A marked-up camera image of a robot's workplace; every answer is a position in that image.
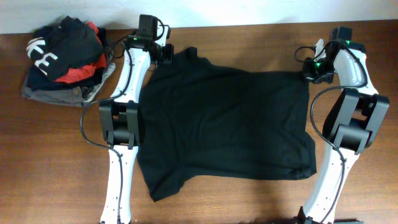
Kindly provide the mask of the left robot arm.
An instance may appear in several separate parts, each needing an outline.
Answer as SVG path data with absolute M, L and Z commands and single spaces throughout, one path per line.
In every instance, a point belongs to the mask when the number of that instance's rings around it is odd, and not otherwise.
M 109 149 L 109 176 L 100 222 L 131 222 L 130 196 L 134 162 L 140 145 L 139 94 L 152 64 L 171 63 L 174 47 L 166 41 L 170 27 L 142 14 L 139 27 L 122 41 L 124 63 L 110 99 L 99 104 L 103 137 Z

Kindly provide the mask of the black polo shirt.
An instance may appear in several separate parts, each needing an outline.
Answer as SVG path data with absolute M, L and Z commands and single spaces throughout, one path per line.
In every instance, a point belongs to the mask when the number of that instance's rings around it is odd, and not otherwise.
M 153 201 L 200 175 L 302 180 L 316 173 L 300 72 L 213 65 L 195 47 L 161 65 L 139 95 L 137 160 Z

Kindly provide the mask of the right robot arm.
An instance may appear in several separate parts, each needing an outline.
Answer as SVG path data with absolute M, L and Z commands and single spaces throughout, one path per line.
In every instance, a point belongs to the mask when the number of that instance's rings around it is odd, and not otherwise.
M 336 204 L 350 169 L 373 143 L 390 106 L 388 97 L 374 88 L 365 46 L 353 42 L 352 33 L 349 27 L 334 28 L 328 42 L 320 39 L 311 48 L 314 57 L 302 60 L 306 81 L 332 83 L 337 75 L 336 89 L 341 93 L 323 129 L 314 127 L 325 141 L 325 153 L 313 191 L 294 218 L 296 223 L 337 223 Z

